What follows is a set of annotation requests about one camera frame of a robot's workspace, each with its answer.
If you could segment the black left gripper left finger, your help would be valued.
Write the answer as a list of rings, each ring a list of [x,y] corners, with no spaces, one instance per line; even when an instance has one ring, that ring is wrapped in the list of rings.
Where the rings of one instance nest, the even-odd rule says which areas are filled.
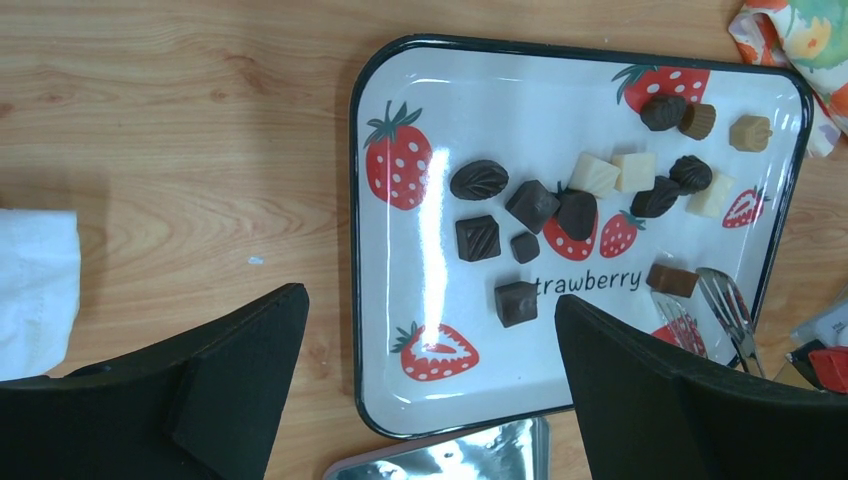
[[[284,285],[66,376],[1,385],[5,479],[260,479],[305,333]]]

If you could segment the strawberry print tray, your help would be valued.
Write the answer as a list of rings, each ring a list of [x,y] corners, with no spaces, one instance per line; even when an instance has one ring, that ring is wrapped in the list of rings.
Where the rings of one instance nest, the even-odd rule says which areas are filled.
[[[812,132],[795,73],[411,35],[350,103],[355,398],[411,439],[568,409],[575,295],[666,319],[650,272],[730,275],[758,315]]]

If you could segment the brown rectangular chocolate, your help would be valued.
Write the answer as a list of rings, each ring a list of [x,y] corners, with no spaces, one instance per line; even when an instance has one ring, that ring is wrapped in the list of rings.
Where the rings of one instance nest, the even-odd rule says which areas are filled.
[[[654,263],[646,278],[647,285],[660,293],[691,298],[700,276],[692,271]]]

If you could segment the metal tongs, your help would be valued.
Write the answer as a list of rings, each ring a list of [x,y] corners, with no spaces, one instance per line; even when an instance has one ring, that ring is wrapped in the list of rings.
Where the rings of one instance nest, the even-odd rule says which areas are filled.
[[[728,274],[709,267],[695,270],[697,286],[718,324],[736,350],[743,370],[766,378],[754,341],[754,321],[735,281]],[[650,295],[665,321],[671,342],[684,350],[707,357],[706,346],[692,317],[669,289],[652,288]]]

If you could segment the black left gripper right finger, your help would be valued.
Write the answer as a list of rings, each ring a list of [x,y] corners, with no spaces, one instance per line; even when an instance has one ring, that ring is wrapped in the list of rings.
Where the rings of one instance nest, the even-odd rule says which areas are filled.
[[[843,479],[847,400],[704,359],[572,294],[555,325],[596,479]]]

